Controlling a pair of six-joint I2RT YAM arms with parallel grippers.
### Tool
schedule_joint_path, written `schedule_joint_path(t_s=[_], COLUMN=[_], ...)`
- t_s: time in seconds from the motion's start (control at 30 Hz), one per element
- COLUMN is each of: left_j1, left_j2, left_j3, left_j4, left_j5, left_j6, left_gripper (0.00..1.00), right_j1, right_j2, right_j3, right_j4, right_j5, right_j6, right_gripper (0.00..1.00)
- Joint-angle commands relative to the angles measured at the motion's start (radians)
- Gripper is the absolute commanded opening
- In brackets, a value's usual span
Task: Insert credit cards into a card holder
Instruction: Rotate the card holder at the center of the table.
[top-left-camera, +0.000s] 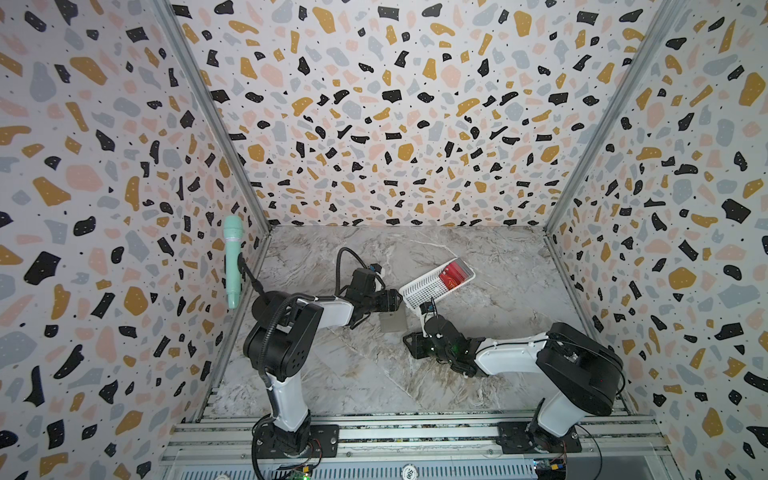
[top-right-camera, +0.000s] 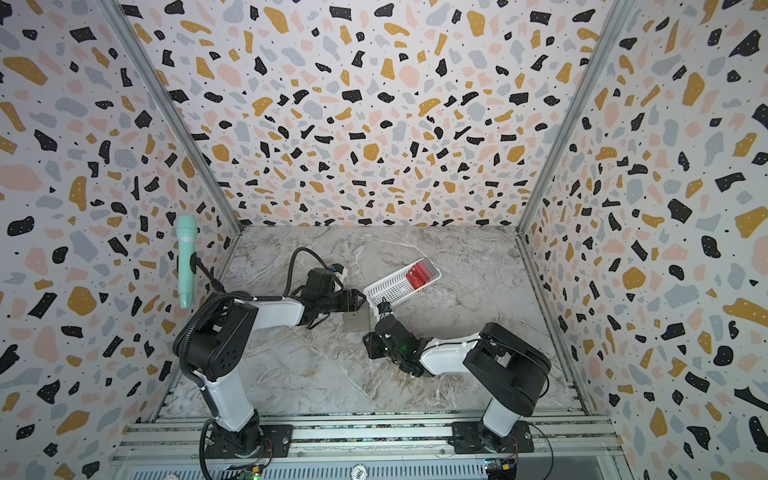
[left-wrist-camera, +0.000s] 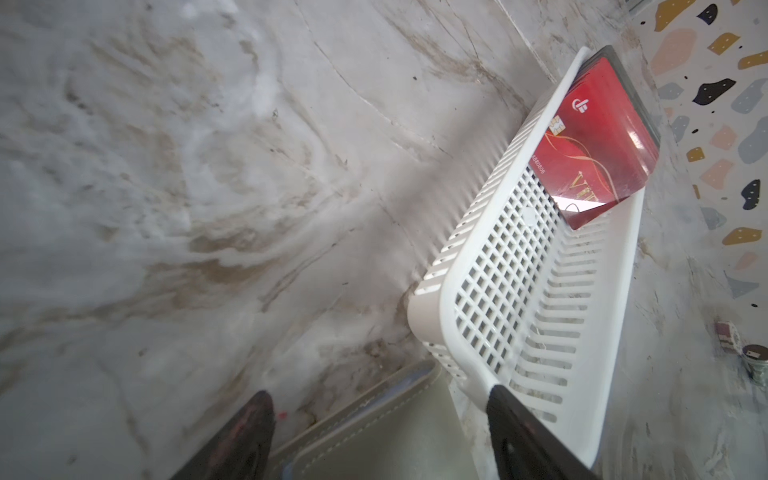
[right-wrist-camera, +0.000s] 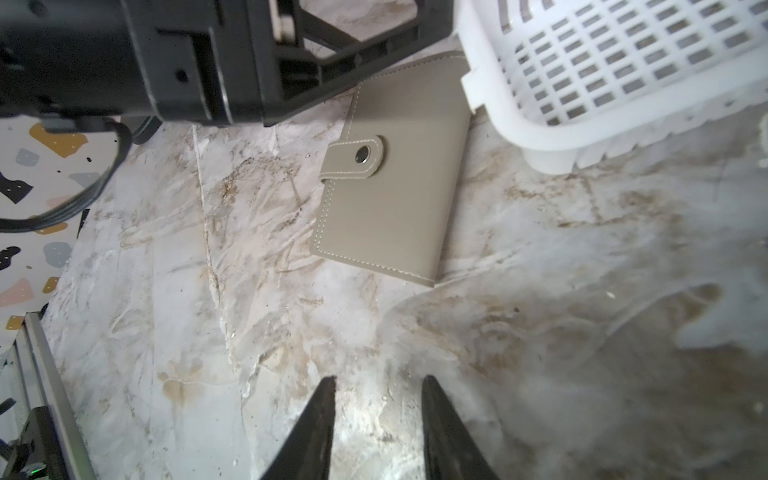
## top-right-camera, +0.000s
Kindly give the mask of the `stack of red cards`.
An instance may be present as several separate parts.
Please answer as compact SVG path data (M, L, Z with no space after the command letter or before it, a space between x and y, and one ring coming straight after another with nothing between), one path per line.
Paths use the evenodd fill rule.
M407 272L406 279L414 290L418 290L428 285L436 274L432 271L429 265L424 261L419 261L414 264Z

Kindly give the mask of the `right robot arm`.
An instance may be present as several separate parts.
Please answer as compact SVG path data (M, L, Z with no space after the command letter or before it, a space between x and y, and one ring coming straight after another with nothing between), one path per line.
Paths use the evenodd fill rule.
M419 338L396 319L389 302L381 301L375 310L378 321L363 339L370 359L387 358L414 378L470 374L490 393L479 421L451 425L448 443L456 453L528 449L519 437L529 432L523 419L548 392L551 362L546 355L498 323L462 338Z

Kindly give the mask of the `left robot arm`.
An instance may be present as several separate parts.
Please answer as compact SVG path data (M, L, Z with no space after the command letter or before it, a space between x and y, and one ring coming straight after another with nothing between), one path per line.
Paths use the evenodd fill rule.
M239 364L252 333L275 327L316 327L320 317L356 312L366 296L346 288L333 269L315 268L304 285L286 296L257 296L242 291L211 295L180 331L173 344L181 373L194 383L210 410L205 454L219 450L248 458L277 442L260 426L248 400Z

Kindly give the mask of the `white plastic mesh basket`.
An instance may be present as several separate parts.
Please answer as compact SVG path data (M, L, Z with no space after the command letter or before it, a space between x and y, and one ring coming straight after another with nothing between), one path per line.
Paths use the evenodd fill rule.
M428 285L418 290L414 290L406 279L406 274L414 264L422 260L429 265L436 276ZM377 305L383 299L389 301L392 307L394 307L413 296L416 292L436 283L441 277L442 272L438 267L431 260L424 257L367 286L363 290L363 294L367 297L370 307L374 310L377 310Z

